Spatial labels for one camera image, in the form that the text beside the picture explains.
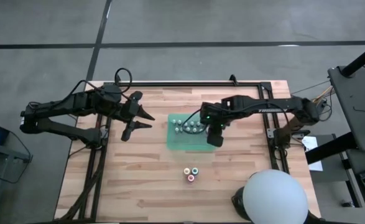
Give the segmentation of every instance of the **white ball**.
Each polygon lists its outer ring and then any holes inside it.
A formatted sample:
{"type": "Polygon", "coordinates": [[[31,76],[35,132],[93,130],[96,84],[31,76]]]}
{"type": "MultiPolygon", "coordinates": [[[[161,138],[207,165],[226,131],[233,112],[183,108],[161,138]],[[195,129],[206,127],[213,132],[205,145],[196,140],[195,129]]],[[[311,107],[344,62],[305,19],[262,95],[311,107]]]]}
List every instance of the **white ball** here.
{"type": "Polygon", "coordinates": [[[303,224],[308,215],[304,189],[279,170],[263,170],[247,181],[243,205],[255,224],[303,224]]]}

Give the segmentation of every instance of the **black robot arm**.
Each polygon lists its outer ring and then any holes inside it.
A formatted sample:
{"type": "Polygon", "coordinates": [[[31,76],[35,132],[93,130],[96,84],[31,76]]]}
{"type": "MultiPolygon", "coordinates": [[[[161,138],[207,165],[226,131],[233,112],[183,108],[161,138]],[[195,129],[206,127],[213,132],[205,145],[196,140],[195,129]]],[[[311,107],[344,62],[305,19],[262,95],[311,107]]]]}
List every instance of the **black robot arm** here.
{"type": "Polygon", "coordinates": [[[99,147],[102,137],[99,128],[80,129],[49,119],[52,116],[65,114],[87,116],[98,113],[126,123],[121,139],[127,141],[133,130],[152,127],[149,124],[133,121],[135,116],[150,120],[154,120],[154,118],[144,111],[142,105],[138,104],[142,98],[141,92],[135,91],[126,97],[125,103],[121,103],[121,97],[122,92],[117,85],[104,85],[93,90],[70,94],[60,101],[30,102],[25,111],[21,112],[20,129],[28,134],[42,132],[59,134],[72,140],[80,139],[87,146],[99,147]]]}
{"type": "Polygon", "coordinates": [[[220,103],[203,102],[200,122],[208,126],[207,143],[220,147],[222,131],[235,119],[247,118],[254,113],[292,113],[294,119],[283,128],[274,131],[275,146],[290,142],[291,132],[296,126],[314,125],[319,121],[316,105],[306,98],[253,99],[250,96],[231,96],[220,103]]]}

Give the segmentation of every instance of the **gray floor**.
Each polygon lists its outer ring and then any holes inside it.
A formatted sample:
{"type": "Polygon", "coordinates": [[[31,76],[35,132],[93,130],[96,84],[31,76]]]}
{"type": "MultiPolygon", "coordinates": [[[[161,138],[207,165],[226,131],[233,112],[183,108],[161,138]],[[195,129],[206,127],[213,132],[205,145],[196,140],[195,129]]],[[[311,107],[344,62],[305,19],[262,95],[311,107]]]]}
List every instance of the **gray floor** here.
{"type": "MultiPolygon", "coordinates": [[[[94,43],[105,0],[0,1],[0,44],[94,43]]],[[[365,0],[114,0],[103,42],[365,40],[365,0]]],[[[112,80],[127,67],[135,80],[288,80],[291,92],[327,80],[327,69],[346,65],[360,46],[102,49],[94,80],[112,80]]],[[[29,101],[63,98],[84,79],[92,49],[0,50],[0,126],[15,131],[34,154],[33,163],[1,200],[0,223],[51,220],[70,141],[53,134],[19,131],[29,101]]],[[[327,84],[297,93],[312,98],[327,84]]],[[[68,117],[59,121],[74,124],[68,117]]],[[[338,99],[333,116],[310,127],[338,136],[349,128],[338,99]]],[[[339,184],[315,183],[322,216],[365,223],[341,211],[347,196],[339,184]]]]}

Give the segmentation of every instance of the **green tray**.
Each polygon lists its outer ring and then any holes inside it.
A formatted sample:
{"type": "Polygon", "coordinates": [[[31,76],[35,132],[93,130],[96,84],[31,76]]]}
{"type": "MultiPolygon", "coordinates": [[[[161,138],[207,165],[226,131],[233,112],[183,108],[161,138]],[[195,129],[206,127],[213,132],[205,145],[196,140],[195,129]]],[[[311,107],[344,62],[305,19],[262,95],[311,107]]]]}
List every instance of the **green tray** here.
{"type": "Polygon", "coordinates": [[[198,114],[190,118],[187,122],[190,128],[189,133],[181,132],[181,128],[186,130],[185,126],[173,123],[175,121],[184,122],[191,114],[169,114],[167,119],[167,147],[170,150],[186,150],[186,151],[214,151],[216,148],[210,144],[207,144],[207,133],[204,125],[197,126],[197,122],[200,120],[198,114]]]}

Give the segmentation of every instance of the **wooden table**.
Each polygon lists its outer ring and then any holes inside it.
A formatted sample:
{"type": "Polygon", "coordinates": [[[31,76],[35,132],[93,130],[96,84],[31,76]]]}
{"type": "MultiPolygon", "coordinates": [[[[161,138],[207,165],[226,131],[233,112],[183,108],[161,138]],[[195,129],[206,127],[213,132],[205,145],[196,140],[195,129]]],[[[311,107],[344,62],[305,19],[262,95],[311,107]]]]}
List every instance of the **wooden table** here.
{"type": "MultiPolygon", "coordinates": [[[[290,97],[286,81],[270,82],[275,98],[290,97]]],[[[92,84],[101,86],[103,82],[92,84]]],[[[254,114],[232,122],[223,133],[223,146],[214,152],[168,150],[167,116],[192,113],[202,101],[215,103],[231,95],[258,98],[258,90],[241,86],[136,87],[127,95],[136,90],[143,92],[140,103],[156,120],[138,119],[153,128],[135,130],[128,142],[120,140],[125,124],[112,122],[96,221],[244,222],[235,212],[231,196],[251,174],[270,169],[262,116],[254,114]],[[183,177],[185,167],[200,170],[192,184],[183,177]]],[[[80,117],[77,126],[92,128],[95,121],[95,115],[80,117]]],[[[279,114],[279,121],[281,126],[285,124],[283,114],[279,114]]],[[[76,141],[71,152],[81,147],[76,141]]],[[[320,217],[304,151],[297,145],[288,150],[290,174],[305,189],[310,211],[320,217]]],[[[68,160],[55,218],[65,214],[81,193],[88,157],[87,149],[68,160]]]]}

